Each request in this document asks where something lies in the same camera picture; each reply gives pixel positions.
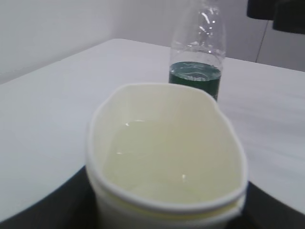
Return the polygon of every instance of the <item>cup rim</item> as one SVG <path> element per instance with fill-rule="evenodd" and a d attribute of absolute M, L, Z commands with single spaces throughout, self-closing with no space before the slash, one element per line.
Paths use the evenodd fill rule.
<path fill-rule="evenodd" d="M 143 86 L 143 85 L 151 85 L 151 86 L 170 86 L 170 87 L 177 87 L 177 88 L 188 88 L 190 90 L 196 90 L 200 92 L 202 95 L 207 96 L 210 102 L 213 104 L 213 108 L 215 109 L 217 115 L 225 122 L 227 128 L 229 129 L 231 135 L 234 138 L 234 141 L 237 144 L 238 153 L 241 159 L 241 183 L 240 186 L 225 195 L 224 197 L 217 198 L 212 201 L 207 201 L 204 203 L 195 203 L 195 204 L 174 204 L 174 203 L 163 203 L 159 201 L 153 201 L 149 199 L 145 199 L 139 197 L 133 193 L 123 190 L 119 186 L 111 183 L 107 180 L 107 178 L 98 170 L 98 166 L 96 160 L 94 160 L 94 150 L 93 150 L 93 135 L 94 135 L 94 126 L 97 121 L 97 117 L 101 111 L 101 109 L 109 102 L 109 100 L 117 94 L 119 91 L 130 87 L 130 86 Z M 230 121 L 227 117 L 222 113 L 220 108 L 218 107 L 216 101 L 205 91 L 200 89 L 191 88 L 189 86 L 178 85 L 178 84 L 170 84 L 170 83 L 131 83 L 125 84 L 117 88 L 94 112 L 93 118 L 89 124 L 89 134 L 87 135 L 87 150 L 86 150 L 86 167 L 90 170 L 94 178 L 98 181 L 99 186 L 101 186 L 105 191 L 108 193 L 113 194 L 119 200 L 123 202 L 127 202 L 131 205 L 137 206 L 138 208 L 143 208 L 149 211 L 154 212 L 162 212 L 162 213 L 171 213 L 171 214 L 198 214 L 203 213 L 211 210 L 216 210 L 218 208 L 225 207 L 229 204 L 236 202 L 240 199 L 246 191 L 248 186 L 248 163 L 246 159 L 246 155 L 244 149 L 238 139 L 233 126 L 231 125 Z"/>

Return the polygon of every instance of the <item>water bottle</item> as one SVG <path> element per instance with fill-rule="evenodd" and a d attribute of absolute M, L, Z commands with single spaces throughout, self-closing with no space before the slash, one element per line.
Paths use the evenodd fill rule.
<path fill-rule="evenodd" d="M 170 83 L 206 91 L 215 100 L 225 58 L 224 24 L 218 0 L 192 0 L 174 34 Z"/>

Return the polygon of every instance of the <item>white table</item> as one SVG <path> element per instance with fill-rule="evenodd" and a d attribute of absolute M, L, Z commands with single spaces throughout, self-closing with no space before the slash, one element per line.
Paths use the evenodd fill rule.
<path fill-rule="evenodd" d="M 86 125 L 119 85 L 166 82 L 169 48 L 116 39 L 0 85 L 0 221 L 84 165 Z M 305 213 L 305 73 L 227 58 L 219 104 L 250 179 Z"/>

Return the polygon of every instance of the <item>yellowish liquid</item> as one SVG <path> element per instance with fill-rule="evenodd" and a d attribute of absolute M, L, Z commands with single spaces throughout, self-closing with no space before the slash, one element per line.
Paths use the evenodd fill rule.
<path fill-rule="evenodd" d="M 103 172 L 149 200 L 191 204 L 219 198 L 237 184 L 231 181 L 236 171 L 217 147 L 213 151 L 207 135 L 187 126 L 130 122 L 113 138 Z"/>

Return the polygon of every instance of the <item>dark object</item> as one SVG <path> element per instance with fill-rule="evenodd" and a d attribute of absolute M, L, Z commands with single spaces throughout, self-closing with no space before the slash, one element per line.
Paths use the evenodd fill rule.
<path fill-rule="evenodd" d="M 275 30 L 305 34 L 305 0 L 248 0 L 247 16 L 273 20 Z"/>
<path fill-rule="evenodd" d="M 243 215 L 226 229 L 304 228 L 304 215 L 250 184 Z M 0 229 L 97 229 L 95 196 L 85 168 L 41 202 L 0 223 Z"/>
<path fill-rule="evenodd" d="M 283 1 L 276 7 L 273 28 L 305 34 L 305 0 Z"/>
<path fill-rule="evenodd" d="M 247 16 L 254 19 L 273 20 L 278 0 L 249 0 Z"/>

